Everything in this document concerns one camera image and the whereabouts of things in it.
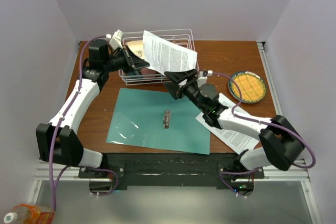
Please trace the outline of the printed paper sheet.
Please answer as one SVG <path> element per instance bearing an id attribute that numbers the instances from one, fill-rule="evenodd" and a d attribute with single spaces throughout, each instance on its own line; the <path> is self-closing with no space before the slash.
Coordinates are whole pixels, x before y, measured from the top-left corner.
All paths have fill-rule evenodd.
<path id="1" fill-rule="evenodd" d="M 144 60 L 149 69 L 160 74 L 196 68 L 197 52 L 182 47 L 145 30 L 142 37 Z"/>

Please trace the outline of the teal file folder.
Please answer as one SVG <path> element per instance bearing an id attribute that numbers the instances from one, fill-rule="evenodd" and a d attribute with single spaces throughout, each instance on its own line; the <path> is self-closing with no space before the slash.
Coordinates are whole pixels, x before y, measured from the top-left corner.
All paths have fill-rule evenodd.
<path id="1" fill-rule="evenodd" d="M 163 127 L 165 110 L 170 126 Z M 106 142 L 188 153 L 210 153 L 211 133 L 196 117 L 199 109 L 188 100 L 174 100 L 167 92 L 121 88 Z"/>

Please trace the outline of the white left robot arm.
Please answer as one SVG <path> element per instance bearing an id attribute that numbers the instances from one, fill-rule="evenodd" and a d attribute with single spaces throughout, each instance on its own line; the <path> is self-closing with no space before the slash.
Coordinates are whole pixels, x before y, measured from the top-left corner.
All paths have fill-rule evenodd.
<path id="1" fill-rule="evenodd" d="M 40 159 L 48 163 L 50 177 L 53 164 L 90 167 L 97 178 L 108 174 L 109 165 L 103 162 L 104 154 L 83 147 L 77 136 L 79 125 L 111 72 L 135 72 L 150 65 L 125 46 L 113 48 L 104 36 L 86 42 L 83 50 L 88 51 L 89 57 L 79 56 L 79 76 L 73 91 L 59 112 L 48 123 L 36 128 Z"/>

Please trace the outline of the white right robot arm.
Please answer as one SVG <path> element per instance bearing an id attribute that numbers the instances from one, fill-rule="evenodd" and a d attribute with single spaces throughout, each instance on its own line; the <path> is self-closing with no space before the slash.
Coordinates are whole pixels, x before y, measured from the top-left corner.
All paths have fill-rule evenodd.
<path id="1" fill-rule="evenodd" d="M 176 100 L 188 98 L 202 112 L 208 126 L 242 133 L 261 142 L 261 148 L 245 148 L 222 174 L 246 178 L 268 165 L 287 171 L 304 150 L 299 134 L 284 116 L 259 118 L 233 112 L 220 102 L 220 93 L 214 85 L 198 85 L 196 69 L 166 71 L 164 75 L 170 80 L 165 87 L 171 96 Z"/>

